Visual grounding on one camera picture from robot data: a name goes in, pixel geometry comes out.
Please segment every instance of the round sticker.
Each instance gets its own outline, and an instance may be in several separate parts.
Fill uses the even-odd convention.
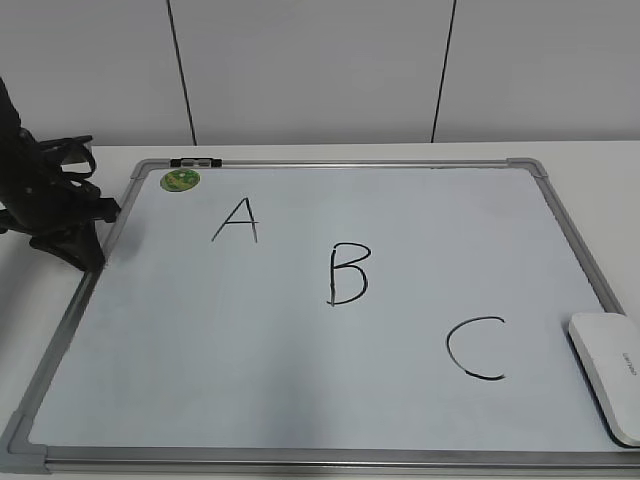
[[[180,168],[162,177],[160,186],[167,192],[184,192],[195,187],[199,181],[200,175],[198,175],[198,172],[188,168]]]

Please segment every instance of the whiteboard surface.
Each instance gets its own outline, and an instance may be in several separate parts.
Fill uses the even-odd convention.
[[[152,171],[38,411],[60,446],[612,451],[566,338],[599,302],[521,169]],[[216,230],[249,198],[248,225]],[[240,208],[234,220],[246,220]],[[330,255],[367,245],[332,307]],[[339,249],[348,261],[361,251]],[[336,272],[337,296],[360,290]],[[497,315],[445,337],[460,322]]]

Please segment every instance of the white table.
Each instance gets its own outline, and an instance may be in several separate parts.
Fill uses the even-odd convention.
[[[627,315],[640,319],[640,142],[541,142],[231,147],[95,147],[93,181],[119,198],[145,158],[245,160],[489,160],[532,157],[562,202]],[[31,250],[24,235],[0,237],[0,426],[17,407],[71,298],[80,272]],[[79,478],[78,475],[58,475]],[[11,476],[6,478],[29,478]]]

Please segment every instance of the white wall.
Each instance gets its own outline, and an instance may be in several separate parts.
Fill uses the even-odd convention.
[[[640,1],[459,0],[436,141],[640,138]]]
[[[206,144],[424,142],[451,0],[172,0]]]
[[[2,0],[0,75],[38,139],[191,143],[162,0]]]
[[[453,0],[171,0],[201,144],[429,141]],[[458,0],[435,141],[640,139],[640,0]],[[2,0],[38,138],[189,144],[166,0]]]

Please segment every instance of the white device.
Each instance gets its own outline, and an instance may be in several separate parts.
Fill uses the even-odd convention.
[[[612,433],[640,447],[640,327],[617,313],[577,313],[569,335]]]

